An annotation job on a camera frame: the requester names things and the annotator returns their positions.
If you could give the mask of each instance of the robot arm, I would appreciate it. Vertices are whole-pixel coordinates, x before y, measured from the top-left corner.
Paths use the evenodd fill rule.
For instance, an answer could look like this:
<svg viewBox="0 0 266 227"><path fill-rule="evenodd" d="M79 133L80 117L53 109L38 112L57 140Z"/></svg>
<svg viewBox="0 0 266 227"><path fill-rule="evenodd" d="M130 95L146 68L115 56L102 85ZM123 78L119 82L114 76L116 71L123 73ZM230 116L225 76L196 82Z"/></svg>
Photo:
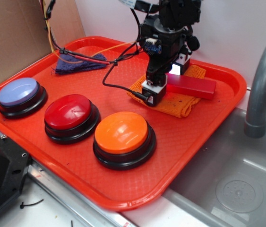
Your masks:
<svg viewBox="0 0 266 227"><path fill-rule="evenodd" d="M187 57L200 46L191 25L199 22L201 0L159 0L159 5L141 0L119 1L147 13L139 34L139 44L149 56L142 94L150 97L148 105L155 106L166 92L166 73L172 64L180 54Z"/></svg>

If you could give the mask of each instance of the purple rag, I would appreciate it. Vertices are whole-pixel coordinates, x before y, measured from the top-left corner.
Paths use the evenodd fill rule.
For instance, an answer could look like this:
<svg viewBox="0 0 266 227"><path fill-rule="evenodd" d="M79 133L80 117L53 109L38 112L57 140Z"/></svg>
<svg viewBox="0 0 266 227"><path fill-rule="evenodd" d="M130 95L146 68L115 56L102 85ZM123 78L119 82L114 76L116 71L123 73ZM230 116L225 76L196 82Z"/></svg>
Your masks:
<svg viewBox="0 0 266 227"><path fill-rule="evenodd" d="M58 59L57 61L57 66L54 69L55 73L60 74L60 75L65 75L73 72L82 72L82 71L89 71L89 70L97 70L97 69L102 69L106 67L105 64L99 64L91 61L84 61L81 59L77 59L69 54L61 54L60 57L66 61L70 62L77 62L77 61L82 61L81 63L76 63L76 64L71 64L67 63L61 59ZM99 60L106 60L106 57L99 53L94 56L94 58L97 58Z"/></svg>

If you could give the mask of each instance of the big button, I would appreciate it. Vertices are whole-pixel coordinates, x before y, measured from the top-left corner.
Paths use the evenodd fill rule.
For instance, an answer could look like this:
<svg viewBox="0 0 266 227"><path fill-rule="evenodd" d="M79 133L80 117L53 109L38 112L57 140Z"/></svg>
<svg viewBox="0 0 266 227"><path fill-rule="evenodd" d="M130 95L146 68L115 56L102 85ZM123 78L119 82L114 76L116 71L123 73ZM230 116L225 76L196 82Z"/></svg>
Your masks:
<svg viewBox="0 0 266 227"><path fill-rule="evenodd" d="M44 115L45 132L59 144L70 144L90 136L98 122L98 108L83 95L68 95L53 102Z"/></svg>
<svg viewBox="0 0 266 227"><path fill-rule="evenodd" d="M93 151L99 162L107 168L125 170L146 162L155 146L154 130L141 115L119 112L98 124Z"/></svg>
<svg viewBox="0 0 266 227"><path fill-rule="evenodd" d="M34 113L48 99L44 87L33 78L21 78L0 90L0 113L7 118L20 118Z"/></svg>

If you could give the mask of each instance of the cardboard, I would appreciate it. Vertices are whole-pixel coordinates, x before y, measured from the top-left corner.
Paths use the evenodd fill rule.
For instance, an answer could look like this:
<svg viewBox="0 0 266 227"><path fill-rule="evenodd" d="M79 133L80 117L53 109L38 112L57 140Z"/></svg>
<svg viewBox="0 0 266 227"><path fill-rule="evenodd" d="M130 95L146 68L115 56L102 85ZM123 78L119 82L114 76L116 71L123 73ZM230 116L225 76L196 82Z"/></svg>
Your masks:
<svg viewBox="0 0 266 227"><path fill-rule="evenodd" d="M50 53L45 26L38 0L0 0L0 83ZM75 0L56 2L51 26L60 45L85 36Z"/></svg>

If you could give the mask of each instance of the red tray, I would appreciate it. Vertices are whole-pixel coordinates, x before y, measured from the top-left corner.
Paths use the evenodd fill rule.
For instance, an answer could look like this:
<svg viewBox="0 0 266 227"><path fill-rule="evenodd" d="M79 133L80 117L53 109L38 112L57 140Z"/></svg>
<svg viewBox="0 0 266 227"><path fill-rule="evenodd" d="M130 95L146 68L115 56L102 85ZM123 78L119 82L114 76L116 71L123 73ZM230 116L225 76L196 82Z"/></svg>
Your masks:
<svg viewBox="0 0 266 227"><path fill-rule="evenodd" d="M102 37L87 37L66 47L90 55L120 43ZM126 47L106 51L104 55L113 60ZM144 75L147 61L147 55L142 53L120 62L107 82L131 86ZM187 118L179 119L150 110L123 90L103 86L102 79L109 67L60 76L52 71L56 62L57 57L50 54L0 84L1 89L15 79L33 77L49 95L44 107L26 118L10 120L0 114L0 131L91 201L115 211L134 209L159 197L246 92L245 80L237 72L193 60L191 64L206 69L206 78L217 82L215 96L213 100L201 100ZM88 97L99 108L102 119L121 111L142 115L157 137L156 151L150 160L135 169L110 170L96 160L93 137L72 145L51 142L44 131L44 112L53 101L69 94Z"/></svg>

